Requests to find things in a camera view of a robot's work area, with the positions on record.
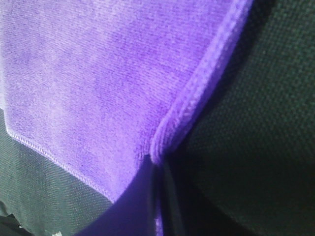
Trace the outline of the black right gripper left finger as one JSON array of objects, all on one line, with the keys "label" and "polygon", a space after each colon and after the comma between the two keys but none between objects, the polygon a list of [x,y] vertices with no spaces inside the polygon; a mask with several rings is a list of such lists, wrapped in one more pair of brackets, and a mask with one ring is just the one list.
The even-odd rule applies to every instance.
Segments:
[{"label": "black right gripper left finger", "polygon": [[149,155],[130,185],[97,220],[78,236],[155,236],[157,167]]}]

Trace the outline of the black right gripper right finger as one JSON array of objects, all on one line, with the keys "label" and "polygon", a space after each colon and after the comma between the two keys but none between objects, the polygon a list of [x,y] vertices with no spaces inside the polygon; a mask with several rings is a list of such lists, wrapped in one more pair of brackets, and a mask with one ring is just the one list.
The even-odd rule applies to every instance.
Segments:
[{"label": "black right gripper right finger", "polygon": [[174,160],[162,166],[161,218],[165,236],[247,236],[249,231],[214,206]]}]

